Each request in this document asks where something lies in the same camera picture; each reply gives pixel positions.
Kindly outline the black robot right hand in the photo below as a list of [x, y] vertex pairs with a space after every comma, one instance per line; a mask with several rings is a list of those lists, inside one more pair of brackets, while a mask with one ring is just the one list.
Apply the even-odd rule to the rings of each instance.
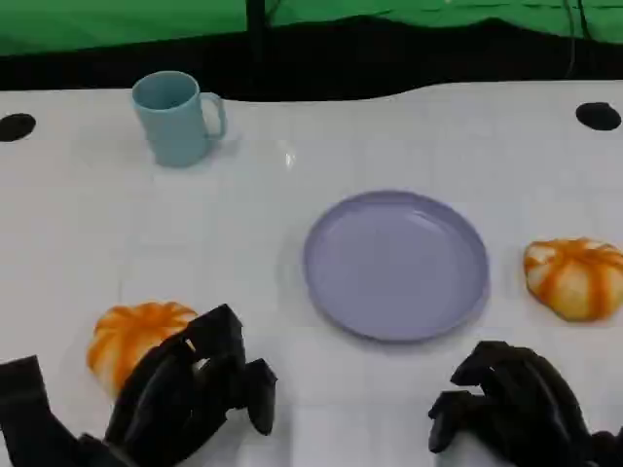
[[455, 391], [440, 393], [428, 417], [428, 448], [446, 450], [459, 433], [476, 437], [515, 466], [584, 466], [590, 432], [560, 373], [527, 347], [480, 341], [455, 369]]

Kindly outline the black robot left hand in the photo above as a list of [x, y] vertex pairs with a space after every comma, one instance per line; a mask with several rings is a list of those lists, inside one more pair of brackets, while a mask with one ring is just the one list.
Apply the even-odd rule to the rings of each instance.
[[242, 324], [228, 305], [199, 316], [151, 349], [126, 380], [105, 440], [136, 466], [175, 466], [245, 410], [271, 434], [277, 377], [263, 359], [248, 361]]

